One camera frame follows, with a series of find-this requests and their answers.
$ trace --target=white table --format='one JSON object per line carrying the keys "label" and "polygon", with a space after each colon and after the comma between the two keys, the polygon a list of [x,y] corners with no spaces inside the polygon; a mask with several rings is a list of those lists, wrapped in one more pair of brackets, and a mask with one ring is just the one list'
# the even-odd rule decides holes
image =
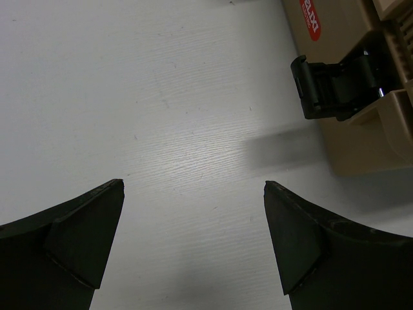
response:
{"label": "white table", "polygon": [[332,175],[278,0],[3,1],[0,33],[0,223],[125,180],[92,309],[290,309],[265,180],[413,236],[411,170]]}

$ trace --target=brand logo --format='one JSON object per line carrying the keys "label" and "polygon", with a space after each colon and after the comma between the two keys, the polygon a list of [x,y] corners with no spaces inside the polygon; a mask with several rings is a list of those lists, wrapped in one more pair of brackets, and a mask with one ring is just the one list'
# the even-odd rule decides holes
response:
{"label": "brand logo", "polygon": [[320,38],[321,25],[316,9],[314,8],[314,3],[312,0],[299,0],[299,2],[303,9],[305,23],[307,24],[308,32],[310,32],[310,37],[313,41],[317,41]]}

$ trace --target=black latch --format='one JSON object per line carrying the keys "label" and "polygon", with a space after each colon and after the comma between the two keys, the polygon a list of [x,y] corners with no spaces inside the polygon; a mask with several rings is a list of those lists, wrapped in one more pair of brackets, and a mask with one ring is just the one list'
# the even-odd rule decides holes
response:
{"label": "black latch", "polygon": [[308,63],[299,56],[291,64],[304,116],[345,121],[383,97],[383,74],[370,55],[333,65]]}

